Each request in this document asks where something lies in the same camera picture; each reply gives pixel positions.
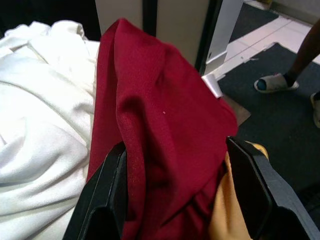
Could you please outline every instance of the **tiled floor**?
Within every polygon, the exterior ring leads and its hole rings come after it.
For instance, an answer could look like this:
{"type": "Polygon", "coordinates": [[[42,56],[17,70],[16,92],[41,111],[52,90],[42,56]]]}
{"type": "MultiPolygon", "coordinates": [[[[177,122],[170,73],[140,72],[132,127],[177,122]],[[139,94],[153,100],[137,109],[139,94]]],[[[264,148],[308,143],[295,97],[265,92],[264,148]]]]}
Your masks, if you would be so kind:
{"type": "MultiPolygon", "coordinates": [[[[254,55],[275,42],[296,53],[310,28],[311,26],[308,24],[280,16],[229,43],[224,64],[211,73],[215,75],[216,79],[221,79],[224,74],[246,61],[250,61],[254,55]]],[[[320,56],[316,57],[314,62],[320,64],[320,56]]]]}

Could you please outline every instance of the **white floor tile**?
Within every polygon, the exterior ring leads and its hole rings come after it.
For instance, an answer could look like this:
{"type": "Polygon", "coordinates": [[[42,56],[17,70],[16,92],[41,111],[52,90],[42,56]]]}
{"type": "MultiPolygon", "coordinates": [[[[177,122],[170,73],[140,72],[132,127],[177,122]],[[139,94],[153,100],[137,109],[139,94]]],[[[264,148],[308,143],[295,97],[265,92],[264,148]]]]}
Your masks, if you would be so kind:
{"type": "Polygon", "coordinates": [[[233,58],[235,55],[241,53],[243,50],[247,49],[249,46],[239,42],[237,40],[231,42],[228,44],[228,46],[226,47],[226,57],[225,57],[225,62],[228,61],[229,59],[233,58]]]}
{"type": "Polygon", "coordinates": [[[320,65],[320,55],[317,56],[317,57],[313,60],[313,62],[320,65]]]}
{"type": "Polygon", "coordinates": [[[307,35],[309,30],[311,29],[311,26],[307,26],[296,21],[290,22],[288,25],[286,25],[286,27],[288,29],[295,30],[299,33],[302,33],[304,35],[307,35]]]}
{"type": "Polygon", "coordinates": [[[285,48],[290,49],[291,51],[296,53],[305,36],[306,35],[301,32],[292,30],[284,26],[253,45],[252,48],[260,52],[272,43],[280,43],[285,48]]]}
{"type": "Polygon", "coordinates": [[[252,7],[255,7],[255,8],[261,9],[261,10],[269,10],[270,5],[271,5],[271,4],[267,4],[267,3],[258,2],[255,0],[245,0],[244,2],[252,7]]]}
{"type": "Polygon", "coordinates": [[[284,16],[279,16],[275,20],[272,21],[272,23],[279,25],[280,27],[284,27],[287,24],[290,24],[292,22],[291,19],[286,18],[284,16]]]}
{"type": "Polygon", "coordinates": [[[260,40],[266,38],[277,30],[281,29],[286,24],[289,24],[291,20],[284,17],[278,17],[277,19],[259,27],[258,29],[248,33],[247,35],[238,39],[239,42],[252,46],[259,42],[260,40]]]}
{"type": "Polygon", "coordinates": [[[242,51],[238,55],[232,57],[228,61],[226,61],[223,65],[215,69],[211,72],[211,74],[214,74],[216,79],[219,79],[222,75],[226,74],[227,72],[231,71],[238,65],[246,62],[248,59],[250,59],[252,56],[256,55],[258,53],[257,50],[253,49],[252,47],[242,51]]]}

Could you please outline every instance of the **crumpled fabric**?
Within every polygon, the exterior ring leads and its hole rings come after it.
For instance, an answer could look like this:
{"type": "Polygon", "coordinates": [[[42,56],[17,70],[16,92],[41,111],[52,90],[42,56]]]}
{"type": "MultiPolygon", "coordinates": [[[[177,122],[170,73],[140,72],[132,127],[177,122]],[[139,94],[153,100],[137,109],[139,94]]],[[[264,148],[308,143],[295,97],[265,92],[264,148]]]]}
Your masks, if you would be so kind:
{"type": "Polygon", "coordinates": [[[0,239],[62,239],[86,183],[99,42],[33,22],[0,39],[0,239]]]}
{"type": "Polygon", "coordinates": [[[179,51],[125,19],[102,36],[88,178],[127,151],[124,240],[207,239],[237,121],[179,51]]]}

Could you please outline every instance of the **yellow cloth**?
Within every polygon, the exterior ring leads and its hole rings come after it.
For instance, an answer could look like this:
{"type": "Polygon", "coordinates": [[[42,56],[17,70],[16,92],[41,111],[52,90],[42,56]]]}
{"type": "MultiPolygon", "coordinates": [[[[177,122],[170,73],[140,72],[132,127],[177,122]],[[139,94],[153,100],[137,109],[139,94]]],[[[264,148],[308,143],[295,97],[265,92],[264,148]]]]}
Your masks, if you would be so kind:
{"type": "MultiPolygon", "coordinates": [[[[268,158],[268,153],[263,146],[258,144],[253,144],[253,146],[268,158]]],[[[209,236],[211,240],[250,240],[251,238],[237,200],[228,153],[226,153],[224,161],[227,172],[223,176],[216,192],[208,230],[209,236]]]]}

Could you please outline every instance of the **dark carpet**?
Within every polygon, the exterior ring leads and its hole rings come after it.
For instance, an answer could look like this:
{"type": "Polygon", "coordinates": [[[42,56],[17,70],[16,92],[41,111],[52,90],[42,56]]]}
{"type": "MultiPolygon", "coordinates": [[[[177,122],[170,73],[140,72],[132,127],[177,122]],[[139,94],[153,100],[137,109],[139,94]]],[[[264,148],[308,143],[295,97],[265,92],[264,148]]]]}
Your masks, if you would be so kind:
{"type": "Polygon", "coordinates": [[[320,183],[320,129],[313,122],[310,95],[320,90],[320,66],[311,63],[295,91],[261,94],[253,84],[262,76],[285,73],[296,54],[279,44],[228,72],[222,91],[251,113],[238,137],[264,145],[273,168],[296,192],[320,183]]]}
{"type": "Polygon", "coordinates": [[[275,20],[277,14],[243,4],[229,43],[275,20]]]}

